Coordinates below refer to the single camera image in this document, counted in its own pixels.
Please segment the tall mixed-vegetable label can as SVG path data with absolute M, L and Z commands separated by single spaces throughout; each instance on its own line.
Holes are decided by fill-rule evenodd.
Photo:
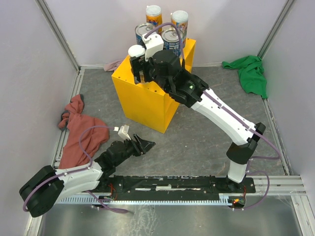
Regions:
M 183 47 L 186 45 L 189 15 L 186 11 L 177 10 L 171 13 L 171 22 L 183 33 Z

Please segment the blue can metal pull-tab lid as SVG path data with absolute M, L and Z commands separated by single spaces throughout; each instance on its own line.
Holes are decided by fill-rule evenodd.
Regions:
M 143 44 L 142 35 L 147 34 L 154 28 L 155 26 L 151 23 L 141 23 L 138 26 L 136 26 L 135 27 L 136 43 L 138 45 L 142 45 Z

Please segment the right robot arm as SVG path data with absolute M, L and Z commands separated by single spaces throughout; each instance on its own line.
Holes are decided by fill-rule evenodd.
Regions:
M 200 77 L 185 69 L 185 62 L 171 50 L 156 52 L 149 59 L 144 53 L 130 53 L 135 83 L 155 82 L 176 102 L 202 114 L 232 140 L 226 155 L 230 167 L 226 188 L 238 192 L 244 186 L 248 161 L 266 126 L 252 123 L 227 106 Z

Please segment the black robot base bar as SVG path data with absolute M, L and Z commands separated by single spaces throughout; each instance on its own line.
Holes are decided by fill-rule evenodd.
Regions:
M 202 201 L 218 200 L 219 194 L 255 193 L 254 181 L 246 177 L 234 183 L 216 176 L 113 176 L 100 181 L 94 189 L 99 193 L 116 193 L 118 201 Z

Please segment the short orange can white lid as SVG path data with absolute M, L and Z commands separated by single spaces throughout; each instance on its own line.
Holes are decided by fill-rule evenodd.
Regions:
M 129 49 L 128 49 L 128 55 L 132 58 L 132 57 L 140 57 L 142 55 L 145 54 L 146 49 L 141 46 L 141 45 L 132 45 Z

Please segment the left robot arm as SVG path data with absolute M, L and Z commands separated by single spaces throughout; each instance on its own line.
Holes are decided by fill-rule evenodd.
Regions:
M 24 201 L 23 211 L 39 217 L 74 194 L 94 189 L 103 192 L 117 166 L 132 156 L 146 154 L 155 145 L 134 134 L 130 140 L 114 141 L 98 158 L 82 166 L 57 170 L 44 166 L 19 190 Z

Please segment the short can white lid front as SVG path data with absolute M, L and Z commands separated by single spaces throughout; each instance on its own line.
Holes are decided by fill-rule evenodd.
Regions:
M 145 74 L 143 70 L 138 72 L 134 72 L 134 83 L 135 84 L 144 84 L 145 81 Z

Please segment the tall orange drink can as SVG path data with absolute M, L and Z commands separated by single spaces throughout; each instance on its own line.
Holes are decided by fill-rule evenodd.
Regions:
M 148 5 L 146 7 L 146 22 L 155 27 L 162 24 L 162 10 L 158 5 Z

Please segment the blue can with pull-tab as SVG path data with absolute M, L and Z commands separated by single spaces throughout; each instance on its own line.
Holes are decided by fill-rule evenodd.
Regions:
M 182 57 L 184 49 L 183 32 L 179 29 L 180 40 L 175 28 L 170 27 L 162 31 L 161 37 L 164 41 L 164 49 L 171 50 L 176 56 Z

